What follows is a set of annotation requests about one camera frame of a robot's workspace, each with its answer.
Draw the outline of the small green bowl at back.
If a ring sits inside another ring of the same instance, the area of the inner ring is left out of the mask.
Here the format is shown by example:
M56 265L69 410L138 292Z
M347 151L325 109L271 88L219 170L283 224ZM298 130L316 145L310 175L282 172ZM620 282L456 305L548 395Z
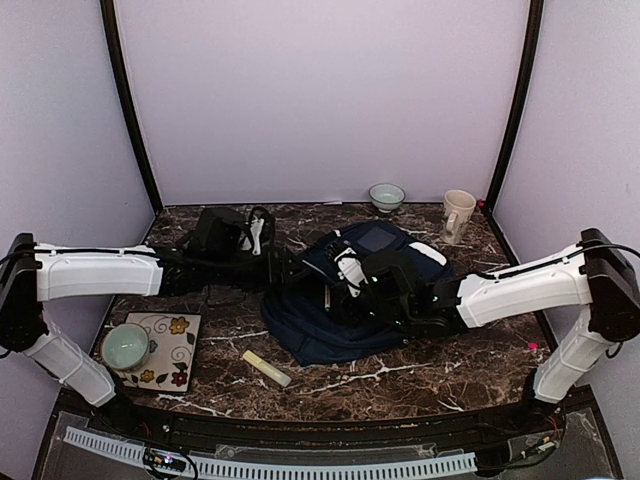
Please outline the small green bowl at back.
M405 191L394 184L380 183L369 189L372 205L381 213L388 214L398 209L406 198Z

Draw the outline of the green bowl on plate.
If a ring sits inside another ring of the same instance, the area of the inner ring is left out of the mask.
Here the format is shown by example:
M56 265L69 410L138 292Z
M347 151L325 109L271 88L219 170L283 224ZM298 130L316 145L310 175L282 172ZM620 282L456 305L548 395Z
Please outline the green bowl on plate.
M100 353L106 365L116 372L135 370L149 356L149 336L140 325L118 325L103 339Z

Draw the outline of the yellow highlighter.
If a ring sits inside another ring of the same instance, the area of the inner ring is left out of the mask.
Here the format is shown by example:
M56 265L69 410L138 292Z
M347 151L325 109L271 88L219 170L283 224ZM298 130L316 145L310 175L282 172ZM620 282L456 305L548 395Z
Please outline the yellow highlighter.
M262 374L266 375L282 387L287 387L291 383L291 377L277 369L251 350L246 350L242 358L245 362L256 368Z

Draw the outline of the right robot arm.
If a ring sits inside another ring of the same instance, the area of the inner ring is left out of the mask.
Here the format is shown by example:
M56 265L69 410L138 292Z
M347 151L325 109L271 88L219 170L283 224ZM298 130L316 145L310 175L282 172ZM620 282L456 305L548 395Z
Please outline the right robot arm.
M529 375L524 401L511 410L511 426L530 434L611 346L638 336L639 286L624 256L629 250L592 228L546 258L438 281L422 277L405 252L357 252L354 244L336 240L328 258L359 312L411 337L452 336L507 317L579 306L574 325Z

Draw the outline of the floral square plate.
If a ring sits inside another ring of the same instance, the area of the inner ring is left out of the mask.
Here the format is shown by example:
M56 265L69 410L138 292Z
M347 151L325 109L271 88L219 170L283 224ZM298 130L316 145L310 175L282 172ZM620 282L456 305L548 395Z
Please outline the floral square plate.
M149 339L148 356L133 370L119 372L126 387L185 394L194 364L201 316L130 312L125 324L138 325Z

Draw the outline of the white green pen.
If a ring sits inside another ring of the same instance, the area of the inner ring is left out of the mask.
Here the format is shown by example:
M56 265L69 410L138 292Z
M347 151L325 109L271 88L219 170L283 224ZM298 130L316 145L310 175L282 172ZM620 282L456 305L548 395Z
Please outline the white green pen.
M331 288L328 285L324 286L323 306L326 313L331 312Z

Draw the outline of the black frame post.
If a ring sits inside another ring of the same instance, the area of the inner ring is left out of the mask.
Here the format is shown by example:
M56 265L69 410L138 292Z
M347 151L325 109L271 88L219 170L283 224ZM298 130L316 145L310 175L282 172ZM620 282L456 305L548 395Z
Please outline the black frame post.
M531 0L529 2L522 53L512 102L495 168L484 200L488 215L493 215L495 211L515 148L535 64L543 11L543 0Z
M137 169L151 208L155 214L159 214L163 210L164 205L152 171L134 105L127 67L125 65L124 49L120 38L116 4L112 0L101 0L99 4L112 75Z

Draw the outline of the black front rail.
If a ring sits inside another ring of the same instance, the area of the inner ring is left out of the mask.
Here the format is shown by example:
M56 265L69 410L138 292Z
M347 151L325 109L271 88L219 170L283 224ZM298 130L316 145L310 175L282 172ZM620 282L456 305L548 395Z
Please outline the black front rail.
M224 443L302 449L404 446L489 448L522 434L601 428L591 388L574 387L557 413L527 413L522 388L470 380L420 387L358 379L321 389L260 382L195 387L187 394L133 390L132 437L211 450Z

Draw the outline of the left black frame post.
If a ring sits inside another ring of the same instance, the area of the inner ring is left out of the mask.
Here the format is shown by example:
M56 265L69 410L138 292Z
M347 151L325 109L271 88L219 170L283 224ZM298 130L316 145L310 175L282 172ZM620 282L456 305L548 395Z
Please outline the left black frame post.
M99 4L112 75L137 169L151 208L155 214L159 214L163 210L164 205L152 171L134 105L127 67L125 65L124 49L120 38L116 4L112 0L101 0Z

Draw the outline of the small circuit board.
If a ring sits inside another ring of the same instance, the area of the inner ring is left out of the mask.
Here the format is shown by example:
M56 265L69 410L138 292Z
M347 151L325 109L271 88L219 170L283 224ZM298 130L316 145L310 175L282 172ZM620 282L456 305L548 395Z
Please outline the small circuit board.
M146 450L143 453L143 463L154 469L166 469L179 472L184 471L186 468L186 462L184 460L176 458L172 454L156 450Z

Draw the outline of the cream ceramic mug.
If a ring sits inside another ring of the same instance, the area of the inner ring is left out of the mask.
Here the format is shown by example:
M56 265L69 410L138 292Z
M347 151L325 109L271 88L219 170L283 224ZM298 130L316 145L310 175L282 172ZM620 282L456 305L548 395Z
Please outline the cream ceramic mug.
M464 190L449 190L444 195L444 215L440 238L449 245L458 244L476 207L476 199Z

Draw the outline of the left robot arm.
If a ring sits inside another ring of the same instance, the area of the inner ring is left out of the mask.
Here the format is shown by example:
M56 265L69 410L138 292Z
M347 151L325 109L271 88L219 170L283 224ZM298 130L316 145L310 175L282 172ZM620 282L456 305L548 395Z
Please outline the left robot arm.
M91 359L44 313L67 297L175 297L206 285L263 289L298 280L308 268L276 243L276 220L263 207L248 215L203 210L196 226L173 245L59 247L17 235L1 260L1 347L22 353L79 393L120 436L141 427L114 373Z

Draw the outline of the right black frame post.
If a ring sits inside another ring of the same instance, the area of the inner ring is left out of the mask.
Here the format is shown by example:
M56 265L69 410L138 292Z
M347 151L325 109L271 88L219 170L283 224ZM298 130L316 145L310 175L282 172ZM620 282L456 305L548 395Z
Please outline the right black frame post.
M484 200L488 215L493 215L495 211L515 148L535 64L543 11L543 0L531 0L529 2L522 53L512 102L495 168Z

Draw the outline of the navy blue student backpack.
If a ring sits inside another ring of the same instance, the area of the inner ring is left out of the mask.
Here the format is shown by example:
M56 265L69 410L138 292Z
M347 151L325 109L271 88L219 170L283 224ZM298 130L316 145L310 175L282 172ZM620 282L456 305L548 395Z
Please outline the navy blue student backpack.
M301 366L350 362L400 348L414 338L390 326L348 326L333 320L324 311L324 286L331 288L338 284L337 269L326 256L328 247L336 240L353 243L356 250L366 253L383 248L399 249L411 241L419 241L391 223L374 220L327 233L297 255L311 268L312 274L294 284L269 287L262 297L260 309L269 332ZM435 284L443 286L454 276L450 264L448 279L433 282L429 291L416 295L422 313L438 314L450 321L449 335L463 331L464 325L445 308L438 307L430 312L419 302L421 299L429 304L443 301L443 295L432 287Z

